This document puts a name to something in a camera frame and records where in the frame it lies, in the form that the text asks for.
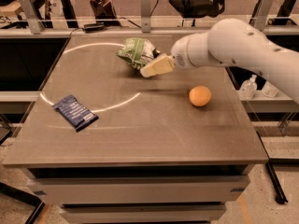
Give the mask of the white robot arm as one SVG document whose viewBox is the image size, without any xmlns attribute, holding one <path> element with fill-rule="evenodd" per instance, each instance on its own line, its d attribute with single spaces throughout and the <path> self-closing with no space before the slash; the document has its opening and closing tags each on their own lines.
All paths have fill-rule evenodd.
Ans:
<svg viewBox="0 0 299 224">
<path fill-rule="evenodd" d="M 299 103 L 299 52 L 270 41 L 238 19 L 218 21 L 204 33 L 186 35 L 141 68 L 143 77 L 202 66 L 236 66 L 249 70 Z"/>
</svg>

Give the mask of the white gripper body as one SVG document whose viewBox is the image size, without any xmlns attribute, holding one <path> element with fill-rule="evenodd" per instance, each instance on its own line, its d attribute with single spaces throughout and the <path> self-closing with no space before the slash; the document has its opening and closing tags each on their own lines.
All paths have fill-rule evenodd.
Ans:
<svg viewBox="0 0 299 224">
<path fill-rule="evenodd" d="M 170 50 L 174 65 L 180 69 L 194 69 L 195 66 L 190 62 L 188 56 L 188 43 L 190 37 L 184 36 L 177 40 Z"/>
</svg>

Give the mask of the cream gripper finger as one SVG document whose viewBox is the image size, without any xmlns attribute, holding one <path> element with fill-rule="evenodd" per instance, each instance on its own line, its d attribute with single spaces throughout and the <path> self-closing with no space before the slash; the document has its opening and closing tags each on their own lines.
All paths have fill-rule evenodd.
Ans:
<svg viewBox="0 0 299 224">
<path fill-rule="evenodd" d="M 170 73 L 174 70 L 172 58 L 166 54 L 158 56 L 156 59 L 146 64 L 140 69 L 143 77 L 154 77 L 157 75 Z"/>
</svg>

